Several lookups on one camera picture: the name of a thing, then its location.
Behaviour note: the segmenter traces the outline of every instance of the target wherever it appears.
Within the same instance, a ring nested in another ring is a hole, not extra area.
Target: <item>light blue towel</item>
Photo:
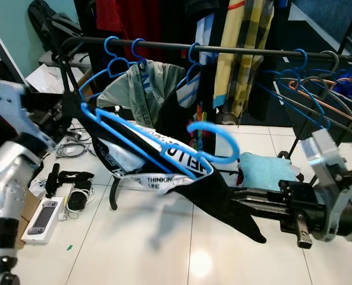
[[[296,181],[296,174],[287,159],[263,157],[252,153],[240,155],[244,187],[280,191],[280,180]]]

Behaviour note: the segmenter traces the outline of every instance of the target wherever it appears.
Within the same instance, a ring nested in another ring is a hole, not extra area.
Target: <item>teal wall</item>
[[[27,10],[31,2],[32,0],[0,0],[0,38],[25,77],[39,67],[39,58],[44,53],[28,17]],[[77,21],[73,0],[46,2],[56,12],[64,12]]]

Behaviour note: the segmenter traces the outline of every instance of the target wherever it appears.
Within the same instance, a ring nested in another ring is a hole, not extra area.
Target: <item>white tile floor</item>
[[[288,128],[225,128],[241,152],[263,156],[289,150],[295,139]],[[352,167],[352,144],[340,151]],[[225,154],[220,140],[217,152]],[[43,177],[53,162],[53,157],[45,160]],[[118,189],[118,210],[112,211],[111,175],[97,158],[85,154],[57,162],[61,170],[95,173],[94,183],[101,185],[95,185],[97,196],[78,220],[57,225],[49,244],[26,245],[18,253],[14,272],[23,285],[352,284],[352,243],[341,237],[331,243],[313,240],[312,249],[302,250],[294,235],[280,232],[278,222],[255,218],[268,239],[260,245],[178,194],[159,197],[124,183]],[[292,163],[312,177],[298,148]]]

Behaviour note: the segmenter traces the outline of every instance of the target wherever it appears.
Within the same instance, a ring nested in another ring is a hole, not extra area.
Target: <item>cardboard box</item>
[[[20,217],[19,227],[17,228],[17,236],[15,241],[15,248],[17,249],[22,249],[26,244],[23,240],[21,240],[21,237],[23,236],[23,233],[26,231],[28,224],[29,222],[26,219],[24,219],[23,217]]]
[[[40,200],[27,189],[24,193],[24,207],[21,216],[26,221],[30,221],[39,204]]]
[[[92,71],[91,68],[89,68],[85,72],[85,74],[77,81],[78,87],[81,87],[82,84],[84,84],[92,75],[93,75],[93,71]],[[89,84],[87,86],[85,86],[85,88],[83,89],[82,93],[84,94],[84,96],[86,98],[88,98],[89,96],[93,95],[92,89],[90,88]]]

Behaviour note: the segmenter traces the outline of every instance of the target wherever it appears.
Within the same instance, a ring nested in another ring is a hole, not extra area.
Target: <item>white paper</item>
[[[76,81],[80,80],[83,73],[76,67],[71,68]],[[41,93],[57,93],[62,94],[64,92],[64,84],[62,83],[61,71],[58,67],[48,67],[42,64],[35,71],[33,71],[26,80],[31,84],[38,92]],[[68,77],[69,88],[73,91],[73,85]]]

